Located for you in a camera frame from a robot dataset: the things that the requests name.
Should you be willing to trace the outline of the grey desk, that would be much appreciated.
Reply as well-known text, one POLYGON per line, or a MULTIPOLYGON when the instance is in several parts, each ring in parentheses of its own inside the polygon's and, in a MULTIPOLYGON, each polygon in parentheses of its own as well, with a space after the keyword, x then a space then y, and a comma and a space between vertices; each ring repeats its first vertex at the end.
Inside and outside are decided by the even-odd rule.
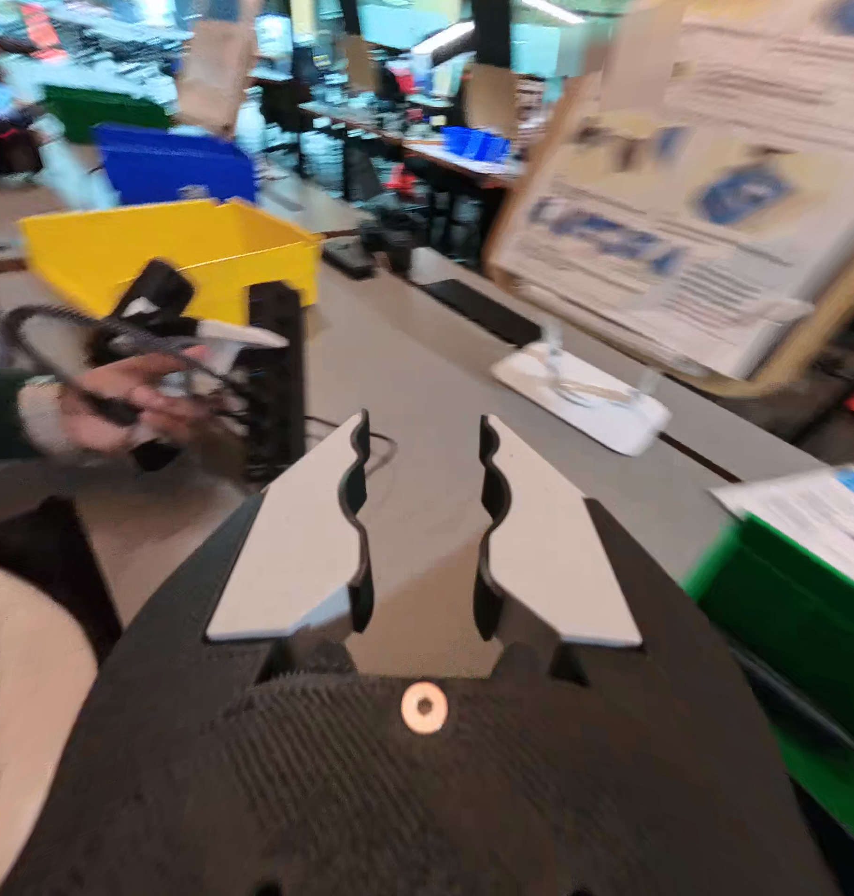
MULTIPOLYGON (((506 344, 440 305, 421 284, 455 276, 522 315, 533 310, 435 252, 414 256, 413 281, 380 273, 319 274, 309 311, 307 411, 342 422, 368 409, 395 457, 368 468, 367 528, 376 609, 348 642, 365 671, 430 676, 488 673, 498 644, 472 616, 481 534, 479 418, 493 414, 599 500, 673 579, 690 572, 728 518, 709 490, 727 480, 796 475, 822 462, 673 382, 656 396, 672 418, 639 457, 600 446, 499 385, 490 367, 506 344)), ((0 520, 52 495, 73 497, 123 623, 245 498, 193 459, 155 474, 121 465, 70 471, 0 465, 0 520)))

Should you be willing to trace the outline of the green plastic bin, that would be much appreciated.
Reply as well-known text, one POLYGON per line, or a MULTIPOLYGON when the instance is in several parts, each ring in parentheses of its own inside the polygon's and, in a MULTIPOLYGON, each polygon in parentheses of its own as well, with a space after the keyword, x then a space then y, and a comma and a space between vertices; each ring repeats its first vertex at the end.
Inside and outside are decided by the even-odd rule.
POLYGON ((80 145, 94 142, 92 131, 97 125, 167 130, 173 124, 164 106, 120 92, 47 84, 41 104, 62 125, 64 139, 80 145))
POLYGON ((750 515, 712 543, 684 583, 710 621, 824 719, 832 740, 776 721, 791 777, 854 838, 854 581, 750 515))

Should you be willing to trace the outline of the blue storage bin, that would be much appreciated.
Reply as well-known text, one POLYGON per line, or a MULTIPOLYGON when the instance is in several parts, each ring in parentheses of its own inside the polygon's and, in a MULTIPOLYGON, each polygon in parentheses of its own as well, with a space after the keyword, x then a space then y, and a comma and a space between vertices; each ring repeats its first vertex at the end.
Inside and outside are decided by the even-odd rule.
POLYGON ((441 128, 443 150, 456 158, 487 164, 504 164, 510 140, 491 131, 463 126, 441 128))
POLYGON ((232 141, 110 123, 96 125, 92 134, 122 205, 199 198, 256 202, 253 160, 232 141))

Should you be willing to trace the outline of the white stand base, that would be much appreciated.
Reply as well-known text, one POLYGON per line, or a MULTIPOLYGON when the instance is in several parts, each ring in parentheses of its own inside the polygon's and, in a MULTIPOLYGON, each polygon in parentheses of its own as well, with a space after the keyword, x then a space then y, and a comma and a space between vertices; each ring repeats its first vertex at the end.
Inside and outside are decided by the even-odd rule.
POLYGON ((657 440, 672 419, 654 396, 661 375, 646 367, 629 385, 564 348, 563 330, 546 319, 540 336, 490 368, 500 385, 602 447, 637 457, 657 440))

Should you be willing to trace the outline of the black battery charger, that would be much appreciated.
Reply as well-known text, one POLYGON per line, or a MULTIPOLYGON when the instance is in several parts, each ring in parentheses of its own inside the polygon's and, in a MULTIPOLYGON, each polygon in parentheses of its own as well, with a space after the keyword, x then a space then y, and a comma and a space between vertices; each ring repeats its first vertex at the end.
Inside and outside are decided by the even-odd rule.
POLYGON ((367 257, 378 254, 386 257, 392 273, 408 277, 412 267, 412 255, 417 247, 414 235, 407 229, 392 229, 377 222, 363 224, 358 232, 359 241, 367 257))

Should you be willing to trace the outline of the printed paper sheets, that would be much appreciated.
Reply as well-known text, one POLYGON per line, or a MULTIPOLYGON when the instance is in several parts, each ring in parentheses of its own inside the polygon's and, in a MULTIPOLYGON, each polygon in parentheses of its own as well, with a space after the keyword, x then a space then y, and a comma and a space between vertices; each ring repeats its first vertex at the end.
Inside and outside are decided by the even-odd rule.
POLYGON ((767 523, 854 581, 854 465, 714 488, 733 516, 767 523))

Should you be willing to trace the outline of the instruction sheet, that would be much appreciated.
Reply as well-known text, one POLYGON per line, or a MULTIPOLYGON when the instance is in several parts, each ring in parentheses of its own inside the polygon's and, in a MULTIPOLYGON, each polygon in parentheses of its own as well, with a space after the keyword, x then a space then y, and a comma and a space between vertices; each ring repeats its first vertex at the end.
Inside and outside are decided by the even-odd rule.
POLYGON ((854 2, 636 2, 488 255, 591 334, 735 382, 853 261, 854 2))

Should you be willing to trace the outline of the grey wristwatch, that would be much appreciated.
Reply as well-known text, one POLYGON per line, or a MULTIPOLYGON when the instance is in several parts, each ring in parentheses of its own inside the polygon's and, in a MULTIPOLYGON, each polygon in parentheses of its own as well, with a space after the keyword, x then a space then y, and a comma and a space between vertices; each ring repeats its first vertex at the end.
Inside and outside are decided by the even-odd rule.
POLYGON ((43 455, 61 456, 72 448, 63 430, 61 394, 59 382, 49 377, 32 377, 17 395, 21 431, 43 455))

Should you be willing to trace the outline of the cardboard card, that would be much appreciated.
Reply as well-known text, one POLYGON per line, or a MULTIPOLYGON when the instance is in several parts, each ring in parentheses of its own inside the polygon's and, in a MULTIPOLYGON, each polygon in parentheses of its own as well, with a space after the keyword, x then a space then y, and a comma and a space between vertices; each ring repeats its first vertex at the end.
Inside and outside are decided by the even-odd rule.
POLYGON ((226 139, 234 136, 257 56, 261 1, 198 2, 176 79, 176 120, 226 139))

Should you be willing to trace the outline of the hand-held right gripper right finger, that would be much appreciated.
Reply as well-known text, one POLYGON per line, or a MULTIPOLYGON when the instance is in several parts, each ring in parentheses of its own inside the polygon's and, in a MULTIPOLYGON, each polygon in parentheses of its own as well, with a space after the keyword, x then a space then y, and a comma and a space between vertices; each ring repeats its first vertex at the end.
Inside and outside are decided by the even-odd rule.
POLYGON ((478 454, 490 519, 474 585, 482 640, 500 637, 513 606, 564 644, 642 647, 583 491, 494 414, 480 417, 478 454))

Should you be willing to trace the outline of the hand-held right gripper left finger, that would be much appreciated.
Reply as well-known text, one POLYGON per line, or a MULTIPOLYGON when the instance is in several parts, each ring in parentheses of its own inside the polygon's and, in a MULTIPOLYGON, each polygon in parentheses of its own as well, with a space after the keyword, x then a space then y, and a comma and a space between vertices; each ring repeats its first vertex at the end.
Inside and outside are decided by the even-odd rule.
POLYGON ((369 415, 351 415, 264 488, 205 630, 208 641, 287 639, 304 629, 362 633, 375 593, 367 533, 369 415))

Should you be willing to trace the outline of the yellow plastic bin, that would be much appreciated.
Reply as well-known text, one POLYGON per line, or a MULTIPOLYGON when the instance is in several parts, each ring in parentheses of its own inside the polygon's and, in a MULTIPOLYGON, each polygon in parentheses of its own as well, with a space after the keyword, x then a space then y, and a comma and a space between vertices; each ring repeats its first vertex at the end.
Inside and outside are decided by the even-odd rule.
POLYGON ((65 303, 102 317, 152 259, 194 286, 186 313, 250 323, 248 288, 283 281, 318 301, 321 240, 242 198, 69 211, 18 222, 29 271, 65 303))

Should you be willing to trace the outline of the person's left hand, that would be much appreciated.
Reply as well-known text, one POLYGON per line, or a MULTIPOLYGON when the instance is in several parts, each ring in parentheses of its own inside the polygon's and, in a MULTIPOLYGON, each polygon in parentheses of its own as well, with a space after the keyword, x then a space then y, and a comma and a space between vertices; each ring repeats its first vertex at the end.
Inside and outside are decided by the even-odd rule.
POLYGON ((78 376, 60 388, 64 435, 75 448, 103 455, 126 454, 150 440, 188 443, 212 417, 211 404, 194 396, 164 394, 162 380, 185 372, 188 362, 205 353, 194 347, 180 356, 144 354, 78 376))

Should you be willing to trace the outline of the black desk pad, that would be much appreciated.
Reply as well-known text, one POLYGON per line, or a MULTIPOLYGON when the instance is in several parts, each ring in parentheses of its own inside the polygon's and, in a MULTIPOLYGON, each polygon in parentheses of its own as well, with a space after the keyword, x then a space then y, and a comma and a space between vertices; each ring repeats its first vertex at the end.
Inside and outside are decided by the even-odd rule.
POLYGON ((417 287, 443 307, 517 349, 542 339, 538 323, 460 280, 444 279, 417 287))

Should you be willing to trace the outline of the long black multiport hub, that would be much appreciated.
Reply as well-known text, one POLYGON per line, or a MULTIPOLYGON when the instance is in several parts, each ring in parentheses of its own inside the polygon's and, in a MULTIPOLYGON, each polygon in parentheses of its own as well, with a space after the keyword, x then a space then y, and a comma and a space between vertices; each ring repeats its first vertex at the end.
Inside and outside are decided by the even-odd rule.
POLYGON ((286 281, 253 285, 249 311, 254 328, 286 340, 278 349, 254 349, 249 369, 246 475, 266 485, 307 450, 306 322, 300 293, 286 281))

